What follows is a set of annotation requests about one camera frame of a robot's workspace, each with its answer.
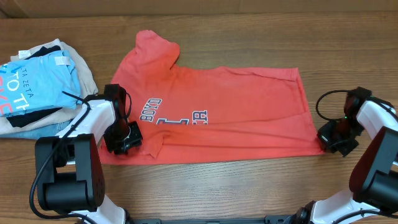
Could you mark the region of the red printed t-shirt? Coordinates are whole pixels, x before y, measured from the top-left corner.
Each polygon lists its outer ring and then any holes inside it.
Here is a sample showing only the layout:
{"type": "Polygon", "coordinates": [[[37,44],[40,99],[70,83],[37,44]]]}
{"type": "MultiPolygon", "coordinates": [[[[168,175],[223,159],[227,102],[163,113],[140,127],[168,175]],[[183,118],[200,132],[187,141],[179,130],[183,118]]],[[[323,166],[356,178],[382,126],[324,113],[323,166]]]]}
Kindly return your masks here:
{"type": "Polygon", "coordinates": [[[142,143],[104,164],[155,165],[317,156],[322,153],[297,68],[195,70],[180,47],[151,30],[136,35],[112,82],[131,96],[142,143]]]}

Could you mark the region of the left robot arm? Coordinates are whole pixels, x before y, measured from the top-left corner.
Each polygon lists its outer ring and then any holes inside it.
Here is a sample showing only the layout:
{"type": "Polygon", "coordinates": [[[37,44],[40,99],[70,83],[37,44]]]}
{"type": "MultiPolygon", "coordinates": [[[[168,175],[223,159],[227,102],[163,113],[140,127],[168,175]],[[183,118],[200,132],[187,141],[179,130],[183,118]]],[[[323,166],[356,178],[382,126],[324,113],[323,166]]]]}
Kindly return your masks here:
{"type": "Polygon", "coordinates": [[[142,134],[128,121],[131,101],[125,91],[89,95],[83,111],[62,132],[35,144],[36,175],[29,193],[32,212],[46,220],[76,218],[81,223],[132,223],[129,212],[105,193],[97,144],[126,155],[140,146],[142,134]]]}

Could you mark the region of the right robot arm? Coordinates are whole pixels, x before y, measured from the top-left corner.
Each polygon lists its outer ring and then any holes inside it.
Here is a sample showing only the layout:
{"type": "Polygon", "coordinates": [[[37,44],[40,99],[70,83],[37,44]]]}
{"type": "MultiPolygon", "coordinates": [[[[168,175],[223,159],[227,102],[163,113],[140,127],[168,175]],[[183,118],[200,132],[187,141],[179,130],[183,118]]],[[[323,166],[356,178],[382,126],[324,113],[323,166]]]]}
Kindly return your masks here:
{"type": "Polygon", "coordinates": [[[397,111],[369,90],[347,90],[344,117],[318,130],[324,149],[348,155],[366,131],[371,143],[354,167],[349,188],[312,201],[286,223],[353,223],[370,216],[397,218],[397,111]]]}

